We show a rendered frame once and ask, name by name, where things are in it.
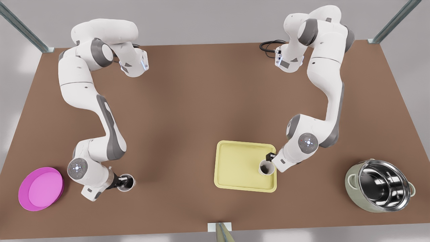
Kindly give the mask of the white IKEA cup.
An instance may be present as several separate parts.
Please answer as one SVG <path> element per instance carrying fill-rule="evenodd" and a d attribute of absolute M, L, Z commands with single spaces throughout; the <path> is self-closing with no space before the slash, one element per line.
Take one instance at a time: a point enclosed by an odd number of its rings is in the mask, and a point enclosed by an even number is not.
<path fill-rule="evenodd" d="M 275 166 L 271 161 L 263 160 L 259 164 L 258 172 L 260 175 L 270 176 L 276 171 Z"/>
<path fill-rule="evenodd" d="M 116 188 L 119 191 L 127 192 L 130 191 L 135 186 L 135 179 L 130 174 L 123 174 L 118 177 Z"/>

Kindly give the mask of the silver frame post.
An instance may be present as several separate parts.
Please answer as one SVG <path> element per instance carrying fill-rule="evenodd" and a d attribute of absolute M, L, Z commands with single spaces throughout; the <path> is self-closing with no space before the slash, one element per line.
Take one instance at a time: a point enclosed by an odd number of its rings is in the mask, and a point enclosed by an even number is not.
<path fill-rule="evenodd" d="M 410 14 L 422 0 L 408 0 L 407 3 L 393 16 L 393 18 L 371 39 L 367 39 L 368 44 L 380 44 L 392 31 Z"/>
<path fill-rule="evenodd" d="M 32 43 L 41 53 L 53 53 L 55 48 L 48 47 L 34 34 L 6 5 L 0 1 L 0 15 L 5 18 L 20 34 Z"/>
<path fill-rule="evenodd" d="M 235 242 L 231 235 L 232 223 L 231 222 L 217 222 L 207 224 L 208 232 L 216 233 L 217 242 Z"/>

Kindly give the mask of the pink plastic plate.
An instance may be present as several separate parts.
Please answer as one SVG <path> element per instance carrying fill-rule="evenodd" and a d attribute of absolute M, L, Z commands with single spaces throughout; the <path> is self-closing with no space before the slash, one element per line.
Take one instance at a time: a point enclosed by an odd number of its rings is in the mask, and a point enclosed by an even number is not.
<path fill-rule="evenodd" d="M 29 173 L 20 184 L 18 200 L 29 211 L 39 211 L 55 203 L 63 193 L 64 180 L 52 167 L 41 167 Z"/>

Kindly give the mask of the yellow plastic tray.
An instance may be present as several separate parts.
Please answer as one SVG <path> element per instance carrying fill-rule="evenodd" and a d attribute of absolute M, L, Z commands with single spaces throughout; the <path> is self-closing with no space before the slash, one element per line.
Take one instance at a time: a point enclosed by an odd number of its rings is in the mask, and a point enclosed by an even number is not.
<path fill-rule="evenodd" d="M 218 188 L 272 193 L 277 189 L 276 172 L 259 172 L 266 155 L 275 153 L 271 144 L 222 140 L 217 144 L 214 184 Z"/>

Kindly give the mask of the green steel-lined pot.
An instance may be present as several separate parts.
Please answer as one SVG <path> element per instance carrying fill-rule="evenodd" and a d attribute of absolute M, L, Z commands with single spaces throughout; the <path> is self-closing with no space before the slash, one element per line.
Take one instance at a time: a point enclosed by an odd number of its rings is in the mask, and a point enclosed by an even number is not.
<path fill-rule="evenodd" d="M 415 186 L 386 161 L 369 159 L 352 166 L 345 175 L 345 189 L 358 207 L 372 213 L 397 212 L 415 195 Z"/>

